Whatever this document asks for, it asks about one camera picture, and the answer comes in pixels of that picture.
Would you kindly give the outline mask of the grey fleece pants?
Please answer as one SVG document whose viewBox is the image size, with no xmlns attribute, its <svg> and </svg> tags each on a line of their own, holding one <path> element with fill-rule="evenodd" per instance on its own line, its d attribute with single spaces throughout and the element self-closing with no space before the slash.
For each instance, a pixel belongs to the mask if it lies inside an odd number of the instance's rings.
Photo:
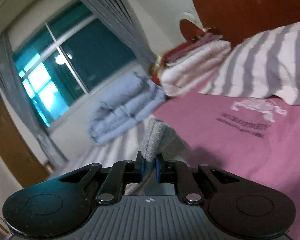
<svg viewBox="0 0 300 240">
<path fill-rule="evenodd" d="M 165 160 L 184 161 L 192 153 L 188 144 L 176 131 L 164 122 L 151 118 L 143 136 L 140 149 L 145 159 L 145 175 L 142 182 L 126 185 L 125 194 L 134 196 L 174 195 L 174 186 L 170 183 L 158 183 L 155 174 L 155 159 L 162 154 Z"/>
</svg>

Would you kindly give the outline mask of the light blue folded duvet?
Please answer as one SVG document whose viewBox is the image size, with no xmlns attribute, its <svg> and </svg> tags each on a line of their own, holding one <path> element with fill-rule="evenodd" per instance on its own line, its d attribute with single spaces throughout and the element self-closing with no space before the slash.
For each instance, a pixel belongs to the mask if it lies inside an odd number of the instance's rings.
<svg viewBox="0 0 300 240">
<path fill-rule="evenodd" d="M 89 137 L 96 145 L 104 145 L 148 118 L 165 101 L 164 90 L 149 76 L 128 73 L 97 102 L 89 120 Z"/>
</svg>

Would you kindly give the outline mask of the pink grey striped bed sheet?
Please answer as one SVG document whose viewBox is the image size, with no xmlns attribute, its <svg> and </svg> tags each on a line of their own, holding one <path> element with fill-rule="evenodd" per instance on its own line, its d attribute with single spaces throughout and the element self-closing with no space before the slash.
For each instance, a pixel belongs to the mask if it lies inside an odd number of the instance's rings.
<svg viewBox="0 0 300 240">
<path fill-rule="evenodd" d="M 209 164 L 283 192 L 296 206 L 300 239 L 300 106 L 279 98 L 189 93 L 154 112 L 177 133 L 165 158 Z"/>
</svg>

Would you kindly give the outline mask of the pink white folded quilt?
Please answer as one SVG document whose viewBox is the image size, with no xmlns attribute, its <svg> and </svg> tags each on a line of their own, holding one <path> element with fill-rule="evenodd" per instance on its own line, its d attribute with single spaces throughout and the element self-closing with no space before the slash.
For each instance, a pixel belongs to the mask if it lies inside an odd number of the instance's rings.
<svg viewBox="0 0 300 240">
<path fill-rule="evenodd" d="M 230 55 L 231 43 L 217 40 L 191 51 L 159 72 L 159 81 L 169 97 L 181 96 L 216 72 Z"/>
</svg>

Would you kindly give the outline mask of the red folded blanket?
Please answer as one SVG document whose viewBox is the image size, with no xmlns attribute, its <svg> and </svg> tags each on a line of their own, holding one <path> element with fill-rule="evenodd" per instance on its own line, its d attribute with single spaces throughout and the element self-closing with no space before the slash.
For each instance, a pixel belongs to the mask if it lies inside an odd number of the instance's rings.
<svg viewBox="0 0 300 240">
<path fill-rule="evenodd" d="M 168 63 L 175 62 L 200 46 L 220 40 L 222 37 L 216 28 L 196 28 L 191 34 L 186 35 L 186 42 L 157 56 L 156 62 L 149 66 L 151 80 L 160 86 L 159 71 L 164 69 Z"/>
</svg>

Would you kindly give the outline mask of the brown wooden door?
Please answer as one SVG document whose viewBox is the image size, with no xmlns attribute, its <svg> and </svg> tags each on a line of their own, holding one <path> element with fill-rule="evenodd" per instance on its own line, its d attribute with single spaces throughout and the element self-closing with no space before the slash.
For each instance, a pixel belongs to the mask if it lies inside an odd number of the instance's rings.
<svg viewBox="0 0 300 240">
<path fill-rule="evenodd" d="M 16 128 L 0 95 L 0 157 L 22 187 L 41 183 L 49 176 Z"/>
</svg>

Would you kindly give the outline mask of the wooden chair by door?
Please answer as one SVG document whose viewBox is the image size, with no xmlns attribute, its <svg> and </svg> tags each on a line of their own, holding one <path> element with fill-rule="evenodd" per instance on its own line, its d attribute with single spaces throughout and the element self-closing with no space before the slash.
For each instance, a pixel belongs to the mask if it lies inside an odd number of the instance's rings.
<svg viewBox="0 0 300 240">
<path fill-rule="evenodd" d="M 0 215 L 0 233 L 7 239 L 8 237 L 11 237 L 11 232 L 7 226 L 7 223 Z"/>
</svg>

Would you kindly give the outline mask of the striped pillow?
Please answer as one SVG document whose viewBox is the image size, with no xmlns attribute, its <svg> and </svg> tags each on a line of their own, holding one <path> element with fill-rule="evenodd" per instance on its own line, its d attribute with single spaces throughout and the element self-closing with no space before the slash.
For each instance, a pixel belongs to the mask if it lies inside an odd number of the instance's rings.
<svg viewBox="0 0 300 240">
<path fill-rule="evenodd" d="M 264 31 L 237 45 L 201 94 L 300 105 L 300 22 Z"/>
</svg>

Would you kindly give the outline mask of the grey curtain near door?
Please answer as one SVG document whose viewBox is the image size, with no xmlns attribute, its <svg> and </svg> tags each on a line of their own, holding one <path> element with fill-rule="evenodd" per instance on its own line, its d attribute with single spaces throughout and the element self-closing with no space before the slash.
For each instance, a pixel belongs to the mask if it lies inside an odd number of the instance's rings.
<svg viewBox="0 0 300 240">
<path fill-rule="evenodd" d="M 6 32 L 0 35 L 0 88 L 18 117 L 35 137 L 48 160 L 55 167 L 66 164 L 67 158 L 50 138 L 47 129 L 39 121 L 39 115 L 35 113 L 35 108 L 30 103 L 15 67 L 11 44 Z"/>
</svg>

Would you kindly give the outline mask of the brown wooden headboard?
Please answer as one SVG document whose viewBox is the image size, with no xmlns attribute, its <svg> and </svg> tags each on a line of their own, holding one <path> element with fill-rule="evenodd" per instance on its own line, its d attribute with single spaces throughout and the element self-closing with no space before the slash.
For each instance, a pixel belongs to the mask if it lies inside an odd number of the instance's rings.
<svg viewBox="0 0 300 240">
<path fill-rule="evenodd" d="M 213 33 L 236 46 L 262 31 L 300 21 L 300 0 L 192 0 L 199 23 L 183 18 L 179 28 L 186 40 L 200 34 L 199 28 Z"/>
</svg>

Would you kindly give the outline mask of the grey curtain near headboard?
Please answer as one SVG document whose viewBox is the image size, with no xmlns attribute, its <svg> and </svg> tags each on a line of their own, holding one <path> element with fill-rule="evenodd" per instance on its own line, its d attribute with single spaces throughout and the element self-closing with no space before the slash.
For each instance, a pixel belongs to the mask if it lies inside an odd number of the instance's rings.
<svg viewBox="0 0 300 240">
<path fill-rule="evenodd" d="M 80 0 L 100 21 L 128 46 L 147 70 L 156 61 L 141 24 L 127 0 Z"/>
</svg>

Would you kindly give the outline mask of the window with white frame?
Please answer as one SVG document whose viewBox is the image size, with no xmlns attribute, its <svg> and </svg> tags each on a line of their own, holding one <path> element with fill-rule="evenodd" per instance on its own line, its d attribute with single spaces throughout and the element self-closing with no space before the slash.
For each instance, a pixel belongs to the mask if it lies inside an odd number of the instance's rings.
<svg viewBox="0 0 300 240">
<path fill-rule="evenodd" d="M 21 83 L 46 127 L 135 59 L 80 1 L 45 22 L 13 53 Z"/>
</svg>

